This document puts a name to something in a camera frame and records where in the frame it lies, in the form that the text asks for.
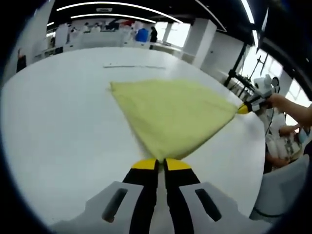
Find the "ceiling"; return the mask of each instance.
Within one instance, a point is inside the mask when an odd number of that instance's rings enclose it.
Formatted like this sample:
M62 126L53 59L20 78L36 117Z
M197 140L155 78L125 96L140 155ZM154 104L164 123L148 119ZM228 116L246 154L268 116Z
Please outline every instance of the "ceiling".
M207 8L218 21L195 0L121 0L123 3L131 3L160 11L186 23L193 23L195 18L211 19L219 30L225 28L226 34L248 44L252 44L254 41L251 34L252 29L261 28L267 7L269 7L269 18L264 35L266 39L261 45L261 49L275 57L284 66L286 72L298 80L309 98L312 99L311 1L248 0L255 21L254 25L250 24L241 0L200 1L208 6ZM56 0L49 19L49 22L55 22L51 27L55 27L59 23L69 22L71 16L98 13L96 11L98 7L112 8L110 13L113 14L172 22L172 19L157 13L121 5L84 5L56 11L60 7L82 2L88 2L88 0Z

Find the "person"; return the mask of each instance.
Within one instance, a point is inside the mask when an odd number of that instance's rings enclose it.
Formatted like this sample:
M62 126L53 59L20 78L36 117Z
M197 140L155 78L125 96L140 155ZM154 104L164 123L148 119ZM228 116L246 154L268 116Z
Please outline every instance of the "person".
M50 40L50 48L55 47L55 37L52 37Z
M133 37L131 35L132 29L130 26L126 25L122 28L123 41L129 43L132 41Z
M98 23L95 23L94 27L91 29L92 33L99 33L101 31L101 27Z
M151 40L150 40L150 42L155 43L155 42L157 42L157 35L158 35L158 32L157 32L157 30L155 29L154 26L151 27L151 30L152 30L152 32L151 32Z
M136 35L137 35L137 32L134 30L133 27L131 27L131 33L130 33L131 40L135 40Z
M60 48L66 45L69 41L70 29L68 24L60 24L55 32L55 47Z
M78 35L79 35L79 31L77 30L77 28L73 27L69 34L69 41L70 42L75 41Z
M88 23L88 22L86 22L86 23L84 24L84 27L82 28L82 32L83 32L83 33L88 33L88 32L90 32L89 23Z
M23 55L21 48L18 50L18 63L16 67L16 72L23 70L27 66L26 55Z
M304 126L305 129L312 126L312 108L310 107L296 104L280 94L272 94L268 98L267 104L270 107L276 107L280 111L285 112L298 122L298 125L295 126L282 126L279 130L281 136L293 133L300 126ZM310 158L312 157L312 135L309 135L303 142L302 150L304 155L307 154Z
M274 115L268 134L266 135L266 157L264 174L274 169L284 167L298 159L301 151L301 142L293 128L288 134L281 134L286 119L282 111L273 109Z

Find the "white shirt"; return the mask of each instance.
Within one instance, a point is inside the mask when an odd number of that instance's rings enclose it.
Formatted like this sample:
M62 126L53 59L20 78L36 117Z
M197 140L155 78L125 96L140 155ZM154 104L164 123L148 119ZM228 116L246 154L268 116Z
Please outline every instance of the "white shirt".
M101 31L101 28L99 26L95 26L91 29L92 33L99 33Z
M272 157L281 159L291 158L301 149L300 145L294 140L294 134L273 138L271 141L267 140L267 146Z
M274 136L279 136L279 129L286 125L286 118L283 113L274 112L270 131Z
M67 43L69 28L68 25L60 25L55 32L55 47L62 47Z
M69 41L70 42L75 41L77 39L78 35L79 35L79 31L74 29L74 31L69 34Z
M85 32L89 32L89 27L87 25L85 25L83 28L82 28L82 32L85 33Z

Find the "human arm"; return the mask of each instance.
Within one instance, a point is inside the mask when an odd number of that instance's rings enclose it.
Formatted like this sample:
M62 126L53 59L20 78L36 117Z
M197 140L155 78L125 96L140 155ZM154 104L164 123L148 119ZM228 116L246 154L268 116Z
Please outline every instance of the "human arm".
M289 164L289 159L281 159L281 158L274 158L270 155L270 153L266 153L265 158L269 161L273 166L277 168L285 167Z
M300 128L300 124L297 124L295 126L288 126L284 125L279 129L279 135L282 136L288 136L291 133L293 133L296 129Z
M286 112L301 126L312 126L312 108L296 104L279 94L272 94L268 98L268 103L272 107L277 107L280 111Z
M23 57L23 55L21 54L20 50L21 50L21 49L18 50L18 59L20 59L20 58Z

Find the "ceiling light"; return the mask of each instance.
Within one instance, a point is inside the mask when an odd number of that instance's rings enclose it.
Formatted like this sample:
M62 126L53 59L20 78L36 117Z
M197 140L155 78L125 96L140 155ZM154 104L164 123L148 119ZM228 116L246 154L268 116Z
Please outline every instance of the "ceiling light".
M250 6L248 5L247 0L241 0L241 1L242 1L242 4L243 4L244 8L245 8L245 11L246 11L246 14L248 16L249 22L250 23L254 23L254 17L253 17L252 11L250 9Z
M151 8L147 8L147 7L139 6L139 5L134 5L134 4L129 4L129 3L113 2L113 1L92 1L92 2L78 3L78 4L73 4L73 5L61 7L59 9L57 9L57 11L61 11L61 10L67 9L67 8L75 7L75 6L92 5L92 4L111 4L111 5L122 5L122 6L136 7L136 8L140 8L140 9L143 9L143 10L151 11L151 12L157 13L159 15L168 17L168 18L170 18L170 19L172 19L172 20L174 20L174 21L176 21L178 23L183 23L182 21L180 21L180 20L178 20L178 19L176 19L176 18L174 18L172 16L169 16L169 15L167 15L165 13L160 12L160 11L153 10Z
M129 15L120 15L120 14L88 14L88 15L80 15L80 16L71 16L71 19L75 19L75 18L80 18L80 17L88 17L88 16L116 16L116 17L125 17L125 18L133 18L133 19L137 19L137 20L143 20L143 21L147 21L150 23L156 23L156 21L154 20L150 20L150 19L145 19L145 18L141 18L141 17L136 17L136 16L129 16Z
M257 49L259 46L259 41L258 41L258 34L256 30L253 30L253 40L254 40L254 45Z
M50 37L50 36L53 36L53 37L55 37L55 32L52 32L52 33L48 33L48 34L46 35L46 37Z
M209 12L209 14L219 23L219 25L223 28L224 32L227 32L225 27L223 26L223 24L220 22L220 20L211 12L211 10L209 10L207 8L207 6L205 6L204 4L202 4L199 0L195 0L199 5L201 5L206 11Z

